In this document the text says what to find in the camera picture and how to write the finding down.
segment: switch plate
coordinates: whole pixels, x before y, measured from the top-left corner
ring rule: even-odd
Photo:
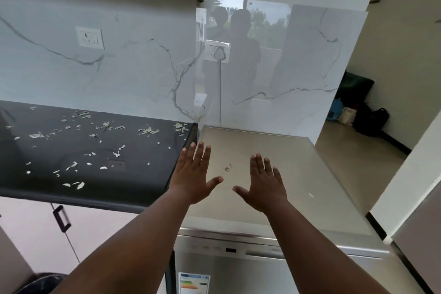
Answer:
[[[104,50],[101,29],[86,27],[75,27],[75,29],[80,46]]]
[[[202,59],[206,61],[217,62],[218,60],[214,58],[214,53],[216,52],[216,49],[220,46],[223,48],[223,51],[225,52],[225,59],[222,60],[221,63],[228,64],[230,61],[231,44],[225,42],[206,40],[204,56],[202,57]]]

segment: black handle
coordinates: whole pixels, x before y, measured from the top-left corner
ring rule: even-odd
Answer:
[[[54,210],[52,213],[55,216],[55,219],[57,220],[58,226],[61,229],[61,232],[65,233],[72,225],[70,223],[64,225],[63,220],[61,219],[61,216],[59,215],[59,212],[63,210],[63,206],[58,206],[56,210]]]

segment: tile floor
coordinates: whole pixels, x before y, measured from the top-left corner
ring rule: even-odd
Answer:
[[[372,209],[406,159],[383,139],[361,135],[338,122],[325,122],[316,147],[363,214]],[[394,252],[370,273],[391,294],[424,293]]]
[[[406,159],[382,138],[362,135],[338,122],[325,122],[316,147],[363,214],[372,209]]]

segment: cabinet door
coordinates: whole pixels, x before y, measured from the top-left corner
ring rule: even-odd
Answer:
[[[66,234],[80,262],[124,227],[136,214],[63,205],[72,226]]]
[[[35,273],[69,274],[78,260],[46,202],[0,197],[0,226]]]

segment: finger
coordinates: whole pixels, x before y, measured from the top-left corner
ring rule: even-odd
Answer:
[[[201,168],[206,172],[208,170],[208,164],[210,164],[211,146],[207,145],[205,148],[204,156],[201,160]]]
[[[180,168],[182,168],[184,166],[184,164],[185,164],[185,155],[186,154],[187,154],[187,149],[183,148],[181,150],[181,154],[179,155],[178,163],[176,164],[176,168],[177,169],[180,169]]]
[[[245,188],[240,187],[240,186],[234,186],[233,187],[233,191],[235,191],[237,194],[239,194],[239,196],[243,199],[243,201],[245,201],[247,204],[249,204],[249,199],[250,199],[250,192],[247,191]]]
[[[223,182],[223,177],[215,177],[212,180],[207,182],[207,188],[208,191],[211,193],[211,191],[214,190],[214,188],[219,185],[221,182]]]
[[[250,159],[250,175],[259,174],[259,169],[257,168],[256,156],[252,155]]]
[[[193,163],[193,156],[195,155],[196,144],[193,142],[188,149],[187,157],[185,158],[185,165],[191,165]]]
[[[273,177],[273,169],[271,167],[271,163],[269,162],[269,158],[266,157],[263,162],[265,163],[265,172],[267,175],[269,175],[270,177]]]
[[[273,167],[274,171],[274,178],[277,179],[277,181],[283,185],[282,176],[280,175],[279,169],[277,167]]]
[[[265,172],[265,167],[263,166],[262,155],[256,155],[257,168],[259,169],[259,173],[262,174]]]
[[[194,167],[199,167],[199,165],[201,165],[201,159],[203,154],[204,154],[204,142],[199,142],[198,149],[196,150],[195,159],[193,160]]]

